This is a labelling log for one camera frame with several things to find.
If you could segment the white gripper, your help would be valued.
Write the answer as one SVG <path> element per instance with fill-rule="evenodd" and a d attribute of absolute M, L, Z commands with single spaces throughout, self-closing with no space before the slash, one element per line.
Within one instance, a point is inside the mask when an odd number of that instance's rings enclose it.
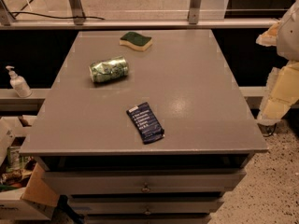
<path fill-rule="evenodd" d="M 256 43 L 265 47 L 276 46 L 279 26 L 279 21 L 273 24 L 257 37 Z M 257 122 L 264 126 L 278 123 L 298 100 L 299 62 L 288 61 L 282 68 L 274 67 L 266 82 Z"/>

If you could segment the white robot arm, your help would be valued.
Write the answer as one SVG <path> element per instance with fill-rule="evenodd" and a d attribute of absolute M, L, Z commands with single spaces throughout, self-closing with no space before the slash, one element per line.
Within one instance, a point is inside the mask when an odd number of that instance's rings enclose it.
<path fill-rule="evenodd" d="M 259 35 L 256 43 L 275 46 L 278 56 L 288 60 L 281 69 L 273 68 L 270 72 L 259 107 L 257 122 L 272 126 L 299 100 L 299 0 L 280 21 Z"/>

